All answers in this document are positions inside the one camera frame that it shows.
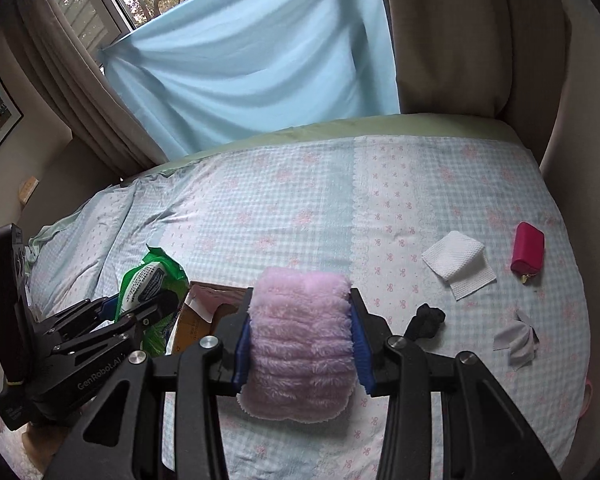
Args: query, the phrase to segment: white textured napkin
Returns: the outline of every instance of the white textured napkin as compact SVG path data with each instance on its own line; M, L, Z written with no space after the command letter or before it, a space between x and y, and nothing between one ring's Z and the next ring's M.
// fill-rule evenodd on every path
M433 244L422 253L422 259L449 283L456 301L496 279L484 257L484 244L458 231Z
M516 370L532 361L536 356L539 341L529 316L520 309L516 310L516 319L493 338L493 349L509 348L509 364Z

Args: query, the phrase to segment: gray cloth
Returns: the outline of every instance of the gray cloth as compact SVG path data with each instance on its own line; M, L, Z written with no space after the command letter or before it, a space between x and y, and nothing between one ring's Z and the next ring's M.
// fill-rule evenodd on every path
M16 0L3 28L13 55L39 94L116 176L133 176L166 162L55 0Z
M561 0L388 0L400 111L499 118L540 162L565 71Z
M509 364L516 370L533 360L538 345L536 330L529 316L520 309L516 310L516 319L493 338L494 350L510 350Z

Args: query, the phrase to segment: bedsheet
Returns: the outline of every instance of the bedsheet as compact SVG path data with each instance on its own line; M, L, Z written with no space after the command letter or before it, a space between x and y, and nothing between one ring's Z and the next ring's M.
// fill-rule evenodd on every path
M582 282L560 213L529 152L510 142L360 136L210 156L101 192L41 249L30 298L48 316L84 297L114 294L124 273L163 247L190 279L248 286L267 266L351 276L369 311L402 333L421 303L446 312L423 346L475 351L503 384L557 465L571 446L589 359ZM509 271L520 221L544 231L541 276L523 286ZM486 246L497 282L456 302L420 258L450 230ZM520 370L493 335L522 308L540 348ZM321 424L252 418L218 399L231 478L374 478L387 400L361 386ZM442 477L442 418L434 396L432 478ZM173 396L163 461L173 467Z

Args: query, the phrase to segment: curtain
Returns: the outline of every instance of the curtain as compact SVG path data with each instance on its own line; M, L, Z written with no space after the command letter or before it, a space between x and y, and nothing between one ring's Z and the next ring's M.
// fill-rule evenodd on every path
M51 109L116 175L166 161L75 35L55 0L15 0L4 33Z
M540 162L565 73L561 0L385 0L402 113L498 118Z
M382 0L187 0L101 60L170 159L400 111Z

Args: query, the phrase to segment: wall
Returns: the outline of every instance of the wall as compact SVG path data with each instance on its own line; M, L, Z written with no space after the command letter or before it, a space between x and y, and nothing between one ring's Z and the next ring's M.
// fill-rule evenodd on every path
M592 404L578 424L563 478L600 456L600 15L590 0L563 0L571 20L568 76L541 169L569 231L589 309Z
M0 32L0 78L22 111L0 146L0 226L20 216L20 184L46 168L71 140L69 128L51 111L20 69Z

